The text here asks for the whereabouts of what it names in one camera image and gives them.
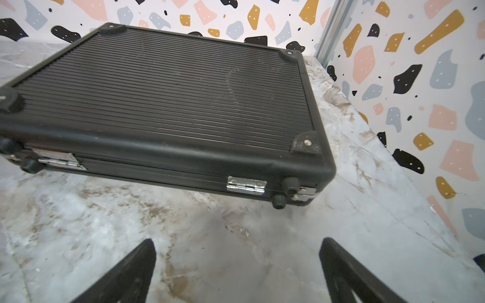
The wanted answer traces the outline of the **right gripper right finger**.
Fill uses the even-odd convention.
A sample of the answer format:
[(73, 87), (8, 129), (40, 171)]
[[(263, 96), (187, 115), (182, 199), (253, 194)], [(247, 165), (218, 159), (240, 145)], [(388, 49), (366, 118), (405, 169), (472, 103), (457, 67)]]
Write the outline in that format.
[(332, 302), (405, 301), (334, 239), (324, 238), (319, 257)]

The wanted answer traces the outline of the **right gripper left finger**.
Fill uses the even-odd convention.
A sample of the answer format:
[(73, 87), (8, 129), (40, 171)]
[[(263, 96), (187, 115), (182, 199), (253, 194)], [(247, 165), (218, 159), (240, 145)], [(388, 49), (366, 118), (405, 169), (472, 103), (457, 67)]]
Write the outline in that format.
[(145, 302), (156, 264), (156, 250), (145, 239), (73, 302)]

